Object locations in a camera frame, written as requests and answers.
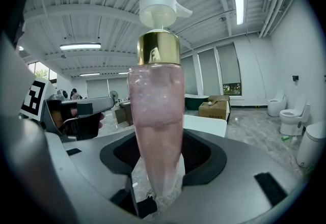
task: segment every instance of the white cylindrical bin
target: white cylindrical bin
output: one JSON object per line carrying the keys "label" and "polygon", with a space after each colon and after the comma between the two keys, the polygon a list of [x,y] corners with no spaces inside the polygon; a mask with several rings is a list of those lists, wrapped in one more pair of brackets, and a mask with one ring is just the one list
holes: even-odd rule
{"label": "white cylindrical bin", "polygon": [[317,163],[326,141],[325,128],[325,121],[307,127],[296,157],[299,166],[307,168]]}

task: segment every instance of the ceiling light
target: ceiling light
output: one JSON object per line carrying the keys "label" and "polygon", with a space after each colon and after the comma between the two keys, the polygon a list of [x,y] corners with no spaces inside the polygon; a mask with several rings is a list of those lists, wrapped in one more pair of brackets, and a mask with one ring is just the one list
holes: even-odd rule
{"label": "ceiling light", "polygon": [[243,0],[235,0],[236,7],[236,24],[243,24]]}
{"label": "ceiling light", "polygon": [[80,76],[90,76],[90,75],[99,75],[100,73],[92,73],[92,74],[81,74]]}
{"label": "ceiling light", "polygon": [[99,43],[78,43],[78,44],[67,44],[61,45],[61,50],[71,50],[71,49],[91,49],[91,48],[101,48]]}

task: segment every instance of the baseboard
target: baseboard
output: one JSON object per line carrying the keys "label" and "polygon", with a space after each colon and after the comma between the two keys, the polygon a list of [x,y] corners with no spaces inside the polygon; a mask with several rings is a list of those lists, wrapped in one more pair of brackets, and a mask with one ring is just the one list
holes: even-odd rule
{"label": "baseboard", "polygon": [[231,108],[267,108],[267,105],[232,105]]}

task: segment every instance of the tree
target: tree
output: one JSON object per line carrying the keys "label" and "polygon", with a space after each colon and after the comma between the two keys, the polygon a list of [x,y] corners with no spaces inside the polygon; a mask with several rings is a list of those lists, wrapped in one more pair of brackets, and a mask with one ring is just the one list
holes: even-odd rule
{"label": "tree", "polygon": [[35,76],[42,79],[48,79],[48,71],[47,70],[35,71]]}

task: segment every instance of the gray tile floor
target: gray tile floor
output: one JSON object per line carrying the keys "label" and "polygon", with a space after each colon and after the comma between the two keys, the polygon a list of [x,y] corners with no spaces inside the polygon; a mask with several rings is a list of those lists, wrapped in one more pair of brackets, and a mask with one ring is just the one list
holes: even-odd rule
{"label": "gray tile floor", "polygon": [[[194,116],[198,115],[198,111],[186,110],[185,113]],[[102,121],[103,128],[99,130],[99,137],[133,128],[133,126],[128,126],[127,123],[117,124],[111,111],[107,111],[104,114],[105,119]],[[233,108],[230,114],[230,121],[227,125],[225,138],[256,146],[269,154],[298,178],[303,177],[304,172],[296,164],[295,160],[302,136],[297,137],[298,142],[295,145],[291,143],[290,139],[285,142],[282,141],[281,137],[283,135],[279,132],[281,121],[278,117],[270,117],[267,114],[266,108]],[[158,211],[148,215],[145,218],[146,220],[151,221],[159,214],[165,212],[180,195],[183,175],[184,166],[181,156],[175,189],[166,197],[156,198],[155,201]],[[144,200],[151,186],[146,175],[145,164],[142,158],[139,159],[132,172],[132,180],[136,201],[139,202]]]}

